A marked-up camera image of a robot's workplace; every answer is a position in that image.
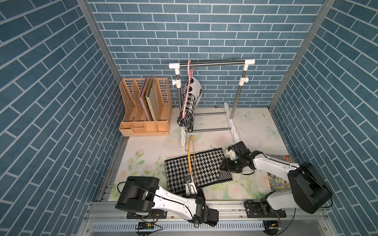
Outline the yellow wooden hanger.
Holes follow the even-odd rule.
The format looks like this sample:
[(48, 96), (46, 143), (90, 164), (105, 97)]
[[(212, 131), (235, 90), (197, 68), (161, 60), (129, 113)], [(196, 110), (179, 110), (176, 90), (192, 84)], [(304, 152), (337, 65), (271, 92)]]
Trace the yellow wooden hanger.
[(194, 183), (196, 183), (196, 160), (195, 160), (195, 141), (194, 136), (191, 135), (187, 142), (187, 154), (188, 154), (188, 167), (191, 177), (193, 177)]

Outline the black white houndstooth scarf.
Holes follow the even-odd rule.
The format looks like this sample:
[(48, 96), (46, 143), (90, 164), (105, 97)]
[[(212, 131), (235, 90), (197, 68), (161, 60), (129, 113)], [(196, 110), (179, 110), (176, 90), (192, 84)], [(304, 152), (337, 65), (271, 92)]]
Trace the black white houndstooth scarf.
[[(230, 172), (220, 169), (225, 159), (222, 148), (201, 151), (195, 154), (196, 187), (204, 188), (218, 183), (232, 181)], [(185, 190), (184, 176), (189, 175), (188, 157), (170, 158), (164, 162), (168, 191), (183, 194)]]

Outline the black white smiley scarf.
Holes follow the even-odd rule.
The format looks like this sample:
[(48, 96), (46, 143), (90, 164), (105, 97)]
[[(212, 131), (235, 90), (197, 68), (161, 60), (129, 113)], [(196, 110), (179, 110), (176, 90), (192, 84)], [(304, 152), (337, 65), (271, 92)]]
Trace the black white smiley scarf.
[(194, 123), (195, 123), (195, 110), (202, 98), (202, 86), (200, 82), (195, 78), (191, 78), (191, 84), (189, 89), (189, 97), (188, 97), (188, 103), (186, 107), (186, 116), (184, 119), (182, 119), (183, 114), (183, 107), (184, 107), (184, 100), (185, 100), (185, 94), (183, 95), (182, 101), (183, 101), (183, 107), (180, 111), (179, 117), (177, 119), (177, 123), (181, 127), (185, 127), (188, 132), (193, 132), (194, 130)]

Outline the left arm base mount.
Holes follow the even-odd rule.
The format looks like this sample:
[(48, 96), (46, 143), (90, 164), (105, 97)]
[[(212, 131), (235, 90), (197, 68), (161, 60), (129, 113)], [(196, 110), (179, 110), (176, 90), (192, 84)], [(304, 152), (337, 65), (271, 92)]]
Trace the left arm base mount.
[(127, 212), (127, 219), (166, 219), (167, 211), (153, 209), (150, 212)]

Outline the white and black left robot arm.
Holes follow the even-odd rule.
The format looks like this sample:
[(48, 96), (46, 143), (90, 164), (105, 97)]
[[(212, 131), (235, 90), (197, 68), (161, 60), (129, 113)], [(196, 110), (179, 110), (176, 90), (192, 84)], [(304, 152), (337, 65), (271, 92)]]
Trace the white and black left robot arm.
[(115, 208), (146, 213), (158, 209), (177, 214), (190, 223), (212, 227), (219, 221), (219, 212), (209, 208), (202, 196), (182, 197), (170, 193), (159, 185), (159, 179), (155, 177), (128, 177)]

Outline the pink plastic hanger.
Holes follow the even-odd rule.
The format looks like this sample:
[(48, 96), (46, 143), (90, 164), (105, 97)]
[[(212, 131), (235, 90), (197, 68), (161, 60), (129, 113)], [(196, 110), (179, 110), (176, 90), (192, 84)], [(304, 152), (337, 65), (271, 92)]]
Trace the pink plastic hanger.
[(191, 60), (188, 60), (188, 63), (187, 63), (188, 84), (186, 86), (187, 90), (186, 90), (186, 93), (185, 93), (182, 119), (184, 119), (185, 116), (186, 116), (186, 107), (187, 107), (187, 103), (188, 103), (189, 89), (190, 89), (190, 84), (191, 84), (191, 78), (193, 76), (193, 71), (194, 70), (191, 68)]

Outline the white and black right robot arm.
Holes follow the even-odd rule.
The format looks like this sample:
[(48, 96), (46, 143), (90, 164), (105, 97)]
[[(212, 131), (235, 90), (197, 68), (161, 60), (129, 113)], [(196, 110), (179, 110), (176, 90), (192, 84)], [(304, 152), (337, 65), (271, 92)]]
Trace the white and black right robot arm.
[(248, 167), (252, 171), (273, 174), (289, 183), (289, 190), (272, 191), (261, 198), (258, 210), (265, 217), (286, 208), (300, 208), (313, 214), (319, 208), (326, 208), (328, 201), (333, 201), (331, 188), (309, 162), (291, 163), (258, 150), (250, 151), (242, 141), (229, 146), (226, 154), (229, 158), (220, 165), (223, 171), (242, 174)]

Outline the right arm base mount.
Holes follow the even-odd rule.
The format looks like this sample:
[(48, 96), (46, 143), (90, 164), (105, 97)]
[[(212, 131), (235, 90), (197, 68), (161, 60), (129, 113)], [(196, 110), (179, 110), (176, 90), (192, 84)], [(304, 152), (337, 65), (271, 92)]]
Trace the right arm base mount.
[(248, 218), (286, 218), (284, 209), (274, 210), (267, 202), (247, 200), (244, 208)]

